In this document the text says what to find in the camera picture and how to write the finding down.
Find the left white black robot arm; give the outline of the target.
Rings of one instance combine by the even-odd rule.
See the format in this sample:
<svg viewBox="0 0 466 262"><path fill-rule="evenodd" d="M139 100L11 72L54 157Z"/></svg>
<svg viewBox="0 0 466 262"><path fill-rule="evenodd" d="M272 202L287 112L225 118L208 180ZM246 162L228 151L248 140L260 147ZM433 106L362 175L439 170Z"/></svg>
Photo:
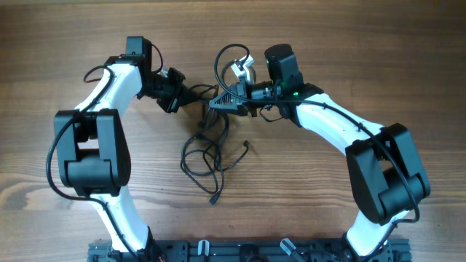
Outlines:
<svg viewBox="0 0 466 262"><path fill-rule="evenodd" d="M151 68L155 48L142 36L129 36L125 52L100 65L103 75L90 95L76 108L56 113L55 139L46 164L51 181L50 162L53 156L58 158L62 184L76 192L72 199L95 207L115 253L136 258L149 249L150 234L127 186L131 158L122 117L134 98L155 99L166 113L196 99L181 72Z"/></svg>

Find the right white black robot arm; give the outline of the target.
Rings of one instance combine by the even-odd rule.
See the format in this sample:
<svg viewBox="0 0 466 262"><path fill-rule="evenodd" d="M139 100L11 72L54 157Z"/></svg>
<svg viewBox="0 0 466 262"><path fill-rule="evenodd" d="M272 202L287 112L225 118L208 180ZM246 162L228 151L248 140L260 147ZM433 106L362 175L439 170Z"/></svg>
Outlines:
<svg viewBox="0 0 466 262"><path fill-rule="evenodd" d="M283 119L316 133L345 156L352 195L358 206L355 222L344 234L337 253L342 261L407 261L408 243L392 239L401 224L416 223L419 203L430 195L419 152L408 129L370 122L335 103L319 87L306 83L289 44L264 53L269 80L257 82L247 54L229 62L237 81L226 84L224 69L214 76L222 93L212 109L237 116L258 116L277 107Z"/></svg>

